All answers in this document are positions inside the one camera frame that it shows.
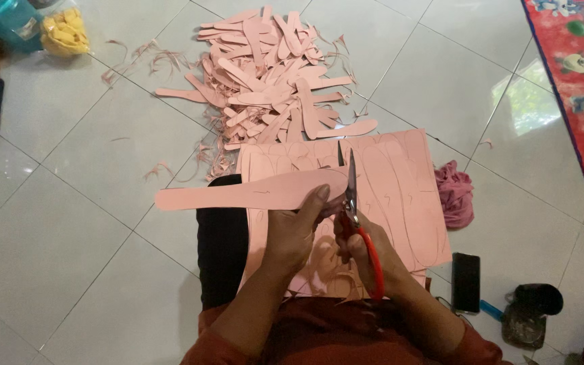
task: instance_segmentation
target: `teal container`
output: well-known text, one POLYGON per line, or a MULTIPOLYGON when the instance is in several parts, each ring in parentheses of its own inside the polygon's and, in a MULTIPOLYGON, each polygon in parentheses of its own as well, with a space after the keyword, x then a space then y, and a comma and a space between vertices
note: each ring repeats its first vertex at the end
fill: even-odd
POLYGON ((42 18, 27 0, 0 0, 0 38, 14 51, 40 51, 42 18))

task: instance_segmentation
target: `person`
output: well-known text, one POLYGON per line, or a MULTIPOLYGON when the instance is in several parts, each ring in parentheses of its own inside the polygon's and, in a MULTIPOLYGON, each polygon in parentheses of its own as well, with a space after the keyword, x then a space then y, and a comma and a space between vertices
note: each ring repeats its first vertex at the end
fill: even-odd
MULTIPOLYGON (((240 183, 239 175, 210 186, 240 183)), ((380 257, 389 300, 303 297, 283 302, 312 250, 314 229, 341 211, 330 187, 309 193, 297 211, 269 211, 261 266, 238 293, 247 260, 245 209, 199 209, 197 219, 202 312, 199 338, 181 364, 509 364, 502 351, 451 313, 411 277, 383 228, 358 212, 380 257), (218 228, 219 222, 224 226, 218 228)), ((354 260, 362 283, 373 285, 360 235, 344 237, 335 219, 337 254, 354 260)))

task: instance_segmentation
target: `person's right hand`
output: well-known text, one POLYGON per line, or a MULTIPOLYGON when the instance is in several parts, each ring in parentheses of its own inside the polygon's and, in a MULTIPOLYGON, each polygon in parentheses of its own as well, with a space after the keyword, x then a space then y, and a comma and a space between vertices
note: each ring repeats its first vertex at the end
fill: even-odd
MULTIPOLYGON (((354 234, 351 237, 344 237, 342 234, 343 227, 341 226, 342 214, 345 213, 343 211, 338 213, 334 220, 334 233, 337 245, 339 246, 337 256, 341 257, 344 264, 353 258, 358 266, 358 273, 360 274, 362 283, 367 289, 371 290, 375 288, 375 279, 373 269, 370 267, 369 263, 369 251, 364 243, 364 239, 362 239, 360 235, 354 234)), ((389 237, 387 237, 384 228, 369 221, 369 219, 359 211, 358 219, 360 220, 362 227, 364 227, 364 230, 369 233, 371 241, 378 253, 378 259, 380 260, 382 273, 384 274, 385 296, 392 297, 399 294, 399 291, 402 290, 402 286, 404 286, 407 280, 413 280, 410 272, 402 263, 402 260, 398 256, 398 253, 393 249, 393 246, 391 246, 389 237)))

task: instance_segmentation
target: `mobile phone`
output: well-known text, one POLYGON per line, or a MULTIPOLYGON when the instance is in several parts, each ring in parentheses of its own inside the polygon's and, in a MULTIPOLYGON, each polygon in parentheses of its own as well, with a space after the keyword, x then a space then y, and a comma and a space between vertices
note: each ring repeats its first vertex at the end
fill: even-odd
POLYGON ((452 254, 452 311, 479 313, 479 256, 452 254))

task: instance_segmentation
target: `plastic bag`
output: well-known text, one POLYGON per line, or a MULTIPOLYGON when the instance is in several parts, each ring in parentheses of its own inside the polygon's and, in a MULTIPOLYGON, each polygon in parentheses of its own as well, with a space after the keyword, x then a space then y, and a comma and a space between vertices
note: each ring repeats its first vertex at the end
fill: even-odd
POLYGON ((60 57, 89 53, 90 40, 77 5, 65 0, 49 9, 50 13, 45 14, 40 25, 40 41, 44 50, 60 57))

